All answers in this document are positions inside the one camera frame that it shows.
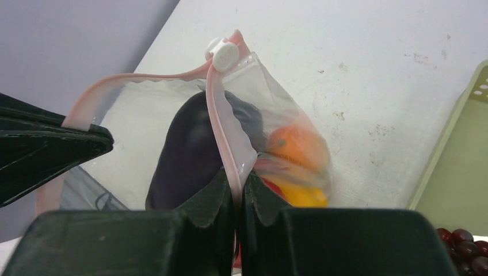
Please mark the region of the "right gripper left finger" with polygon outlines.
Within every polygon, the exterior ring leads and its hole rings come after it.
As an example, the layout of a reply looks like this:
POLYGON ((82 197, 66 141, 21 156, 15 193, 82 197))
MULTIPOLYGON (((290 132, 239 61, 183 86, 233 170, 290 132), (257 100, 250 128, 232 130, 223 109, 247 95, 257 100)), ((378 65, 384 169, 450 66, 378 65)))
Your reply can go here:
POLYGON ((171 211, 39 216, 4 275, 231 275, 234 205, 226 173, 171 211))

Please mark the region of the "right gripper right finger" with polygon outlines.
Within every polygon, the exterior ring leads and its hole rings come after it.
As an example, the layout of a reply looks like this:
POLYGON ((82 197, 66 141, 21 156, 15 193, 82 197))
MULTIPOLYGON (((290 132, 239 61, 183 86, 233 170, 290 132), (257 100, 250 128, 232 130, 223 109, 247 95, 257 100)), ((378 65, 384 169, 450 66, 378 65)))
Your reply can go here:
POLYGON ((252 172, 241 214, 244 275, 456 275, 421 214, 294 208, 252 172))

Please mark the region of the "beige plastic basket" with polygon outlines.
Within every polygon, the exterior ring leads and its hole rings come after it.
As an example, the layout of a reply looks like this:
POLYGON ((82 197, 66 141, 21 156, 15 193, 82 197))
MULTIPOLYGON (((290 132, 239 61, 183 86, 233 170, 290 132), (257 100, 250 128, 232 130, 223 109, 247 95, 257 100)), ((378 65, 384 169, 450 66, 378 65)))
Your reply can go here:
POLYGON ((487 236, 487 61, 456 101, 408 209, 437 228, 487 236))

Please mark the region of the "dark red grape bunch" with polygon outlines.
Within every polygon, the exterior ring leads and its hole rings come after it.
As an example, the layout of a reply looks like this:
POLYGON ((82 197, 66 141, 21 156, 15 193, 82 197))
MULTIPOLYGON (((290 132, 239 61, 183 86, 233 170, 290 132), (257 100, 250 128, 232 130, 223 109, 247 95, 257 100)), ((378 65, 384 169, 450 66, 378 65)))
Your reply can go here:
POLYGON ((437 228, 458 275, 487 275, 487 240, 476 239, 465 229, 437 228))

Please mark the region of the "purple eggplant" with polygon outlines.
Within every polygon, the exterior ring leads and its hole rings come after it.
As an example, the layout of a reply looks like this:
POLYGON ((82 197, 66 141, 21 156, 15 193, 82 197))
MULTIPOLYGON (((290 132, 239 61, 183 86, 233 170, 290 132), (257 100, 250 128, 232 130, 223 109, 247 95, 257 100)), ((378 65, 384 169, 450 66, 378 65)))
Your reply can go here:
POLYGON ((179 207, 211 183, 223 161, 212 130, 205 91, 178 110, 148 189, 146 210, 179 207))

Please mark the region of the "clear zip top bag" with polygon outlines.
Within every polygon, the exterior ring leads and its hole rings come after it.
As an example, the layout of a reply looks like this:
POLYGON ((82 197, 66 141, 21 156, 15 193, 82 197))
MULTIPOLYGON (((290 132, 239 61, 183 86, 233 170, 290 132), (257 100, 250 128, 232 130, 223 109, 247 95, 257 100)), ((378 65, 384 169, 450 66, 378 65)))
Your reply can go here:
MULTIPOLYGON (((223 161, 220 170, 226 173, 234 205, 233 268, 237 262, 242 264, 241 214, 248 176, 272 175, 319 188, 329 200, 331 161, 326 170, 315 172, 266 152, 270 134, 280 127, 300 124, 320 133, 256 53, 249 50, 239 31, 229 38, 213 39, 205 58, 202 66, 177 75, 119 74, 104 78, 81 95, 62 126, 86 131, 95 123, 109 130, 113 150, 88 165, 107 196, 122 205, 119 210, 107 211, 149 212, 153 210, 146 210, 146 197, 169 126, 191 96, 205 91, 223 161)), ((63 181, 64 176, 59 176, 40 189, 37 217, 61 211, 63 181)), ((95 196, 80 190, 69 211, 104 210, 95 196)))

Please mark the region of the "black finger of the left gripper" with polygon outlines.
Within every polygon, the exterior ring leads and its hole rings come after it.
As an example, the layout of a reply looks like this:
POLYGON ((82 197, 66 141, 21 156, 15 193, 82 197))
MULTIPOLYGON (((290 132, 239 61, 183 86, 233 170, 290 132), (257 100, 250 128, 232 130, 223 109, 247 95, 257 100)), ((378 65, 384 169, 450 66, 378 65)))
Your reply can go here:
POLYGON ((1 94, 1 206, 113 149, 104 127, 62 126, 65 117, 1 94))

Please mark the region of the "orange tangerine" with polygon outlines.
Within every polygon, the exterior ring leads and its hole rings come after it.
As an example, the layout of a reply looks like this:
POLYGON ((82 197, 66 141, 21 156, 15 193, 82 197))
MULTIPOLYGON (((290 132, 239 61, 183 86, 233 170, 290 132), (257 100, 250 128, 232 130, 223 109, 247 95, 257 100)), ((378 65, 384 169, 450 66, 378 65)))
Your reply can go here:
POLYGON ((315 172, 324 171, 330 165, 326 140, 300 124, 273 131, 266 143, 266 152, 315 172))

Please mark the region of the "orange bell pepper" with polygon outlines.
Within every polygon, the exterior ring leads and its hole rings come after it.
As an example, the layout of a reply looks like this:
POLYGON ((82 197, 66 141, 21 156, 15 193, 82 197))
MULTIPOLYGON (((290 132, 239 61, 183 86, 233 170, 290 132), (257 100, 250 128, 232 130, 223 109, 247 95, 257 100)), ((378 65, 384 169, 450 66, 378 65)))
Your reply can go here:
POLYGON ((264 175, 266 178, 279 186, 290 205, 300 208, 325 208, 329 205, 326 194, 319 188, 302 186, 285 179, 264 175))

